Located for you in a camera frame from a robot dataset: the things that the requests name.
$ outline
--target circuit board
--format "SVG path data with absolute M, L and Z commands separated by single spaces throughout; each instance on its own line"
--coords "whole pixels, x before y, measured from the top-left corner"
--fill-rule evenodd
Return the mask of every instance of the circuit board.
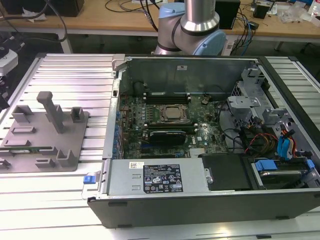
M 157 146 L 144 140 L 144 126 L 145 123 L 159 119 L 158 110 L 163 109 L 163 105 L 147 105 L 142 98 L 121 96 L 119 109 L 122 116 L 124 158 L 191 158 L 198 157 L 198 153 L 227 152 L 228 147 L 214 117 L 217 115 L 216 102 L 203 105 L 202 100 L 203 96 L 195 95 L 191 96 L 188 105 L 179 105 L 186 112 L 188 121 L 196 124 L 196 131 L 187 134 L 181 145 Z

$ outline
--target wooden table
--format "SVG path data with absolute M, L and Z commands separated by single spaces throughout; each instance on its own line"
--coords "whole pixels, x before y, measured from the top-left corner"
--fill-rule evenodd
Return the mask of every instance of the wooden table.
M 118 6 L 120 0 L 112 0 L 108 7 L 121 11 Z M 251 0 L 241 1 L 242 12 L 249 21 L 259 24 L 255 33 L 255 40 L 281 41 L 281 42 L 312 42 L 320 43 L 320 28 L 307 21 L 281 23 L 277 16 L 266 16 L 265 19 L 253 18 L 253 13 L 244 8 Z M 64 17 L 69 34 L 93 35 L 125 35 L 125 36 L 157 36 L 146 17 L 141 12 L 117 13 L 105 9 L 106 0 L 85 0 L 83 9 L 78 17 Z M 127 3 L 127 8 L 138 8 L 139 4 Z M 158 25 L 158 10 L 152 5 L 150 11 Z M 53 33 L 63 38 L 64 30 L 61 21 L 56 16 L 47 16 L 47 21 L 31 23 L 27 20 L 12 20 L 11 23 L 21 32 Z M 230 54 L 230 49 L 243 33 L 243 25 L 236 20 L 232 30 L 224 30 L 227 42 L 223 50 L 224 55 Z M 13 29 L 6 22 L 0 24 L 0 31 L 12 32 Z M 61 43 L 65 53 L 72 53 L 68 40 Z

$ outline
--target silver cylinder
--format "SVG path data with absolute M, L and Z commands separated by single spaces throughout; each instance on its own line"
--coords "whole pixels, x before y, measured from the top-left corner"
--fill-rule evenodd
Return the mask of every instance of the silver cylinder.
M 201 33 L 217 28 L 219 15 L 215 12 L 216 0 L 185 0 L 185 14 L 181 26 L 194 33 Z

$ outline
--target black box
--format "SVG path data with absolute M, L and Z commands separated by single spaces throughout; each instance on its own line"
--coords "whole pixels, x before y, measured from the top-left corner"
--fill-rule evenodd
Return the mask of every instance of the black box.
M 184 3 L 184 0 L 174 0 L 178 3 Z M 240 0 L 216 0 L 215 11 L 219 14 L 220 29 L 232 29 L 236 20 Z
M 254 8 L 253 17 L 257 19 L 265 19 L 270 6 L 257 4 Z
M 44 0 L 0 0 L 0 2 L 8 14 L 18 15 L 23 13 L 23 8 L 31 12 L 39 13 L 46 5 Z M 61 16 L 76 17 L 81 11 L 85 0 L 51 0 L 50 2 Z M 55 15 L 49 6 L 45 14 Z

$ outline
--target sticker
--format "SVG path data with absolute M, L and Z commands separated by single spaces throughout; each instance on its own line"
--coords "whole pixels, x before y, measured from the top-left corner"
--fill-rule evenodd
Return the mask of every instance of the sticker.
M 146 194 L 183 192 L 180 165 L 144 165 L 143 191 Z
M 12 154 L 29 154 L 29 150 L 10 150 Z
M 131 161 L 129 162 L 130 169 L 143 169 L 145 165 L 144 161 Z
M 178 71 L 186 71 L 186 70 L 188 69 L 188 66 L 186 66 L 186 65 L 179 65 L 179 66 L 176 67 L 176 69 L 177 69 Z

